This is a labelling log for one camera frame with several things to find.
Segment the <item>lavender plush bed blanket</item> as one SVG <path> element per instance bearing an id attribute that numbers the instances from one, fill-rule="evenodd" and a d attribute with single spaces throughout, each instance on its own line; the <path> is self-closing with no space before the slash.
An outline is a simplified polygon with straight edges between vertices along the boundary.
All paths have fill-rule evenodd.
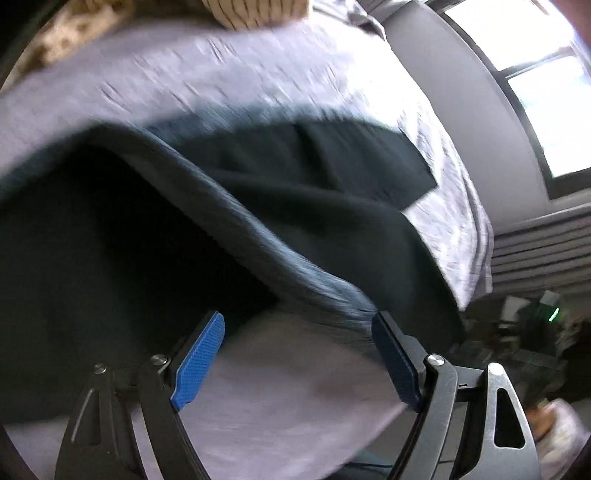
<path id="1" fill-rule="evenodd" d="M 352 1 L 322 2 L 307 19 L 260 30 L 180 19 L 116 30 L 2 94 L 1 177 L 37 150 L 96 125 L 144 128 L 184 115 L 206 131 L 308 118 L 362 120 L 403 133 L 436 182 L 404 214 L 460 316 L 490 287 L 492 225 L 468 169 L 382 27 Z M 211 368 L 180 411 L 207 479 L 328 478 L 403 411 L 373 338 L 374 352 L 363 352 L 284 306 L 233 333 L 224 323 Z M 93 364 L 66 414 L 1 418 L 3 478 L 57 479 L 67 424 L 98 364 L 142 365 Z M 145 479 L 163 478 L 141 411 L 131 412 Z"/>

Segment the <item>bright window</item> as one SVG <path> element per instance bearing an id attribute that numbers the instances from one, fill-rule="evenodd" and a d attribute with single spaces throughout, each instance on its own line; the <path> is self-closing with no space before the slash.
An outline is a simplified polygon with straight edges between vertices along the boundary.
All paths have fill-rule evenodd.
<path id="1" fill-rule="evenodd" d="M 549 1 L 432 1 L 515 110 L 550 198 L 590 186 L 590 54 Z"/>

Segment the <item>black pants with blue lining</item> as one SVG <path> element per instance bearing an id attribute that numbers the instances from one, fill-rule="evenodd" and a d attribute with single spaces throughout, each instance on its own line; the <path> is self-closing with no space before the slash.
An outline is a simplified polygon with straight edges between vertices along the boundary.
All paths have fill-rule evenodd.
<path id="1" fill-rule="evenodd" d="M 211 311 L 284 306 L 373 353 L 386 311 L 431 353 L 464 337 L 405 210 L 433 190 L 401 132 L 297 118 L 206 131 L 103 123 L 1 177 L 1 418 L 72 409 L 97 362 L 166 353 Z"/>

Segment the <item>beige striped cloth pile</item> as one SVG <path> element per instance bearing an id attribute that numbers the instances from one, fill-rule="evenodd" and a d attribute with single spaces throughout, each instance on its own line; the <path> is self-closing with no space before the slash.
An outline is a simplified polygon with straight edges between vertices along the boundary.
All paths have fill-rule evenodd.
<path id="1" fill-rule="evenodd" d="M 278 26 L 308 17 L 308 1 L 52 1 L 25 27 L 24 39 L 1 64 L 4 87 L 52 66 L 132 21 L 207 20 L 227 30 Z"/>

